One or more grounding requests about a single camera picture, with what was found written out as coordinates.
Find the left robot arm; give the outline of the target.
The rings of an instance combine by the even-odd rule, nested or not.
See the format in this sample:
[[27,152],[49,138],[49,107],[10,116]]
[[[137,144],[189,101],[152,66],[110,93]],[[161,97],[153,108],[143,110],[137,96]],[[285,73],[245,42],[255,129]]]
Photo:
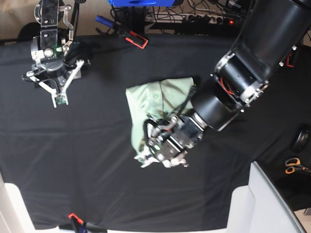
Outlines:
[[186,166],[186,155],[204,131],[223,130],[249,108],[269,85],[269,78],[311,25],[308,0],[255,0],[229,51],[216,64],[210,79],[170,119],[161,119],[146,135],[148,150],[141,167],[161,163]]

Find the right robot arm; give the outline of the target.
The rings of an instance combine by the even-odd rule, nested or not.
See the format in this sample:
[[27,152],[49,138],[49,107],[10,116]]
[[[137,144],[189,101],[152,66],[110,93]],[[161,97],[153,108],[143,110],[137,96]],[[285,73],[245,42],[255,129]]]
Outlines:
[[90,63],[76,31],[81,0],[74,5],[62,0],[41,0],[35,6],[34,16],[40,26],[39,35],[31,43],[32,68],[21,76],[23,81],[34,82],[46,91],[59,94],[74,79],[80,78],[78,60]]

